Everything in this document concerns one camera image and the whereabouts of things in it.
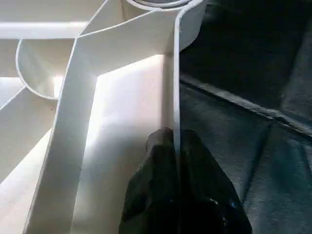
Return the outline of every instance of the black object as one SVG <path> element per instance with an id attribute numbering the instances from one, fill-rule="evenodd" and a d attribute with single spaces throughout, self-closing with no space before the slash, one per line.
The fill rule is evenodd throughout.
<path id="1" fill-rule="evenodd" d="M 151 134 L 128 185 L 119 234 L 251 234 L 232 183 L 199 137 L 185 131 L 181 145 L 179 180 L 172 131 Z"/>

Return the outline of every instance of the white plastic surface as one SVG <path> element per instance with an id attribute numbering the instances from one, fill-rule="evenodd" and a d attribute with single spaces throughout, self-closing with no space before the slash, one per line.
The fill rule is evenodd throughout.
<path id="1" fill-rule="evenodd" d="M 8 111 L 0 109 L 0 130 L 9 132 L 8 143 L 0 141 L 2 179 L 24 160 L 0 184 L 0 200 L 11 204 L 0 203 L 0 232 L 20 234 L 30 208 L 24 234 L 118 233 L 127 182 L 147 136 L 170 127 L 179 142 L 178 56 L 196 38 L 205 2 L 160 9 L 105 0 L 98 7 L 75 39 L 51 36 L 47 28 L 19 43 L 17 68 L 26 86 L 5 105 Z M 63 80 L 60 96 L 55 78 Z M 14 148 L 16 139 L 24 148 Z M 13 180 L 20 190 L 10 186 Z"/>

